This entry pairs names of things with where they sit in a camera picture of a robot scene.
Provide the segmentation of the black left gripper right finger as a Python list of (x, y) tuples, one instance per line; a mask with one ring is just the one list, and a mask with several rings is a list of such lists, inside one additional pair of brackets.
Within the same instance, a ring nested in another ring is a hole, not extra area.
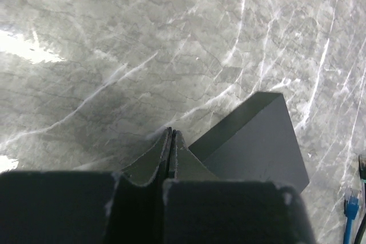
[(278, 182), (220, 181), (174, 133), (162, 187), (164, 243), (315, 243), (303, 200)]

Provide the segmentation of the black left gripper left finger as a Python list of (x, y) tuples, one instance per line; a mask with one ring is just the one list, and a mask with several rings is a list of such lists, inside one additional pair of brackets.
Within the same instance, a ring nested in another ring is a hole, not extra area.
[(1, 174), (2, 243), (160, 243), (172, 130), (123, 171)]

